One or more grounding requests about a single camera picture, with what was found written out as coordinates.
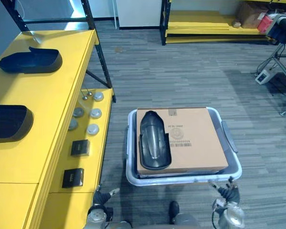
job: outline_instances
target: barcode label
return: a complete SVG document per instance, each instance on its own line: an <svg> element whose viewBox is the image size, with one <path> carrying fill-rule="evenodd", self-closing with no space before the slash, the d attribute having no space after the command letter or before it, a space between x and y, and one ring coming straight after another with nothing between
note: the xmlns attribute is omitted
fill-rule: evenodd
<svg viewBox="0 0 286 229"><path fill-rule="evenodd" d="M190 147L192 146L192 143L187 140L181 140L181 141L170 141L171 147Z"/></svg>
<svg viewBox="0 0 286 229"><path fill-rule="evenodd" d="M190 147L192 146L191 143L172 143L170 144L171 147Z"/></svg>

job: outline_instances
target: yellow bottom shelf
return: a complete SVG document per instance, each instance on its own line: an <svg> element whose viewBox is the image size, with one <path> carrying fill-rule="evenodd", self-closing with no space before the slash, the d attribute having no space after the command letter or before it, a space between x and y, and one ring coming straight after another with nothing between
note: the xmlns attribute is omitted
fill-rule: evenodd
<svg viewBox="0 0 286 229"><path fill-rule="evenodd" d="M113 95L112 89L89 89L89 91L92 94L102 92L104 99L99 102L94 101L92 97L82 100L82 94L78 95L75 107L81 107L84 110L84 115L76 118L78 127L68 131L66 135L47 197L40 229L77 229L83 228L86 223L93 193L100 182ZM91 109L94 108L99 108L102 111L102 115L98 119L89 116ZM100 129L98 134L94 136L87 134L87 126L90 124L98 125ZM90 142L89 155L71 156L72 142L84 139L88 139ZM74 168L84 169L83 185L62 188L64 171Z"/></svg>
<svg viewBox="0 0 286 229"><path fill-rule="evenodd" d="M233 36L233 35L209 35L209 36L184 36L167 37L166 43L189 43L189 42L242 42L242 41L266 41L265 36Z"/></svg>
<svg viewBox="0 0 286 229"><path fill-rule="evenodd" d="M168 34L228 34L259 35L258 29L234 28L234 16L220 15L216 11L171 11Z"/></svg>
<svg viewBox="0 0 286 229"><path fill-rule="evenodd" d="M82 229L93 193L50 193L40 229Z"/></svg>

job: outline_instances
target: black shoe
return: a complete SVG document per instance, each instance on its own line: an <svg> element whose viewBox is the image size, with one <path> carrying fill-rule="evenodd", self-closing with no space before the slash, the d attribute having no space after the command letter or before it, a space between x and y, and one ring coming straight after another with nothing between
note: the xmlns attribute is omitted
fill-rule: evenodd
<svg viewBox="0 0 286 229"><path fill-rule="evenodd" d="M174 224L173 218L175 218L176 215L179 214L179 204L176 201L172 201L170 203L168 214L170 216L170 224Z"/></svg>

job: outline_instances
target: black metal frame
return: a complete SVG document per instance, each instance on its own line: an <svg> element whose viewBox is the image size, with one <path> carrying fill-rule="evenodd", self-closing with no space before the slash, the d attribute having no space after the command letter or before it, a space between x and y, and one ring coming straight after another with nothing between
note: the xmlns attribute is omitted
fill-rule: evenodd
<svg viewBox="0 0 286 229"><path fill-rule="evenodd" d="M162 45L166 45L165 32L168 28L168 20L170 18L172 0L162 0L160 15L160 35Z"/></svg>
<svg viewBox="0 0 286 229"><path fill-rule="evenodd" d="M36 20L23 20L22 17L20 16L20 14L18 13L18 11L15 9L16 0L1 0L1 2L21 31L30 31L27 24L57 23L57 22L87 22L88 26L89 26L89 30L95 30L96 31L93 16L91 13L91 9L90 9L90 5L89 5L88 0L81 0L82 7L83 7L84 12L85 12L85 17L82 17L82 18L60 18L60 19L36 19ZM104 75L106 78L106 82L103 81L102 79L100 79L99 77L97 77L96 75L94 75L88 69L86 70L86 73L89 76L91 76L92 78L94 78L95 80L97 80L98 82L100 82L101 84L105 85L108 88L112 88L112 90L113 90L100 40L99 40L99 44L95 45L95 48L96 48L97 54L99 56L100 63L102 65L102 69L103 69L103 72L104 72ZM112 100L114 103L116 102L116 97L115 97L114 91L113 91Z"/></svg>

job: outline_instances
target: plastic tote bin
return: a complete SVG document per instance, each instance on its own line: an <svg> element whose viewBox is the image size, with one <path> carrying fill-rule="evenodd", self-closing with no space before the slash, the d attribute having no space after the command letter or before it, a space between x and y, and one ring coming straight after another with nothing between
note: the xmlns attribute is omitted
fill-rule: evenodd
<svg viewBox="0 0 286 229"><path fill-rule="evenodd" d="M127 180L135 186L149 185L169 185L169 184L186 184L201 183L208 181L226 181L232 176L238 179L242 174L242 167L237 158L237 149L231 138L230 132L225 121L222 121L218 111L214 108L207 107L213 125L217 132L218 139L224 150L228 167L212 175L186 175L173 177L149 177L141 178L137 172L136 164L136 117L137 110L128 114L128 133L127 133L127 152L126 152L126 177Z"/></svg>

